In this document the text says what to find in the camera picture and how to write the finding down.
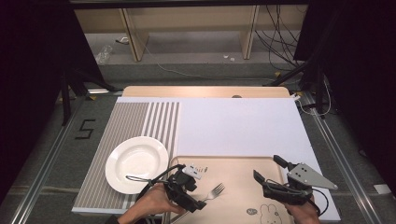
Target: striped placemat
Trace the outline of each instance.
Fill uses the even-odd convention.
[[[108,156],[123,141],[148,136],[162,142],[172,157],[177,142],[179,109],[179,102],[117,102],[72,212],[123,214],[137,194],[122,194],[108,185],[105,176]]]

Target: plate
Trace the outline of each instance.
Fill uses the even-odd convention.
[[[125,176],[152,179],[166,170],[168,162],[168,152],[160,141],[146,136],[134,137],[111,152],[106,162],[106,180],[120,193],[140,193],[147,182],[129,180]]]

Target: tabletop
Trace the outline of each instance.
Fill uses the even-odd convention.
[[[104,168],[118,144],[140,135],[160,140],[170,158],[259,157],[287,150],[285,160],[304,160],[319,170],[295,103],[285,88],[133,86],[126,88],[115,104],[73,212],[122,214],[134,203],[136,195],[118,193],[107,184]],[[283,135],[293,137],[279,141]],[[324,220],[339,220],[330,193],[325,193],[330,208]]]

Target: person's left hand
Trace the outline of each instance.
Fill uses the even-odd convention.
[[[142,217],[165,212],[182,214],[185,210],[169,201],[163,184],[155,184],[119,218],[119,223],[135,223]]]

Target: human hand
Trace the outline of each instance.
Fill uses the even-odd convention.
[[[162,183],[155,184],[128,211],[119,217],[118,222],[120,224],[132,224],[142,217],[164,212],[182,214],[185,210],[169,201]]]
[[[303,205],[290,205],[283,203],[294,217],[296,224],[319,224],[319,218],[317,209],[310,203]]]

